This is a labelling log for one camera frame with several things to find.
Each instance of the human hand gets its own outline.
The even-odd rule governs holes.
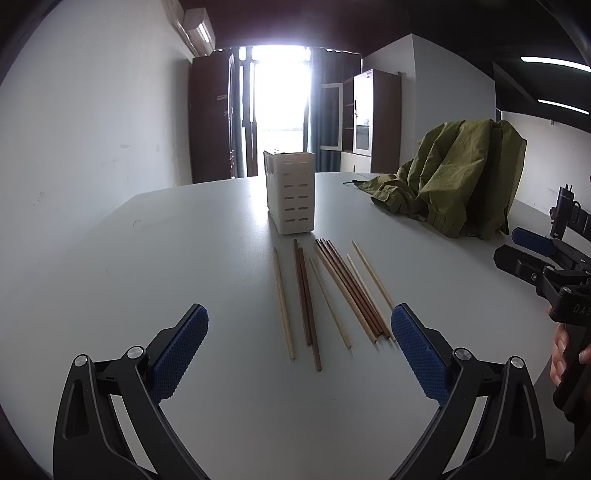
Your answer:
[[[550,365],[550,378],[554,385],[560,385],[562,375],[566,370],[566,360],[564,359],[564,350],[569,344],[569,334],[564,328],[564,323],[559,323],[554,334],[554,345],[552,346],[552,364]],[[591,364],[591,345],[583,350],[579,355],[579,362],[582,364]],[[591,399],[591,390],[586,397]]]

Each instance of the doorway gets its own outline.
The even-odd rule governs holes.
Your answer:
[[[263,45],[239,49],[243,164],[264,175],[263,152],[308,150],[310,49]]]

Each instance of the slotted container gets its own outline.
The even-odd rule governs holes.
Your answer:
[[[267,205],[282,235],[314,230],[314,154],[263,152]]]

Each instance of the ceiling light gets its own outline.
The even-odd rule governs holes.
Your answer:
[[[562,65],[563,67],[571,67],[572,69],[584,70],[591,73],[591,68],[582,63],[576,63],[573,61],[559,60],[559,59],[547,59],[545,57],[521,57],[523,61],[531,61],[534,63],[551,63],[552,65]]]
[[[557,103],[557,102],[550,102],[549,100],[538,100],[540,103],[547,103],[548,105],[556,105],[556,106],[561,106],[562,108],[568,108],[569,110],[574,110],[575,112],[581,112],[584,113],[585,115],[588,115],[589,112],[587,110],[582,110],[580,108],[576,108],[575,106],[570,106],[570,105],[565,105],[563,103]]]

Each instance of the dark curtain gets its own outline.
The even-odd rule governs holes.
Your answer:
[[[321,129],[325,138],[328,132],[337,131],[327,122],[336,122],[337,125],[339,122],[338,110],[321,115],[322,84],[342,83],[361,73],[361,55],[312,48],[310,65],[310,146],[316,155],[316,171],[340,171],[340,151],[320,149]]]

